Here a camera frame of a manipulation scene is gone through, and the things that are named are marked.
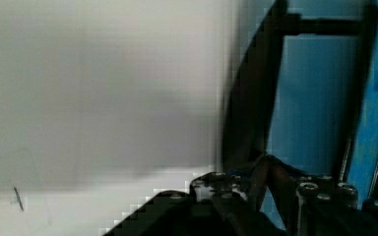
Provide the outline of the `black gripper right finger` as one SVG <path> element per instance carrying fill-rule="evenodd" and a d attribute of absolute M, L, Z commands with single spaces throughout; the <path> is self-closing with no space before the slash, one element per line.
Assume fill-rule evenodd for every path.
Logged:
<path fill-rule="evenodd" d="M 268 186 L 288 236 L 357 236 L 358 194 L 347 182 L 310 175 L 272 155 Z"/>

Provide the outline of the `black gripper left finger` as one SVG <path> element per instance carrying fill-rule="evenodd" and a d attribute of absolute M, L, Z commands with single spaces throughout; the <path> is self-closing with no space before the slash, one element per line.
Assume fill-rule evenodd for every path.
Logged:
<path fill-rule="evenodd" d="M 267 189 L 270 162 L 260 156 L 253 162 L 234 167 L 227 172 L 210 172 L 195 178 L 189 185 L 194 199 L 192 212 L 196 216 L 217 214 L 213 198 L 239 198 L 252 212 L 259 212 Z"/>

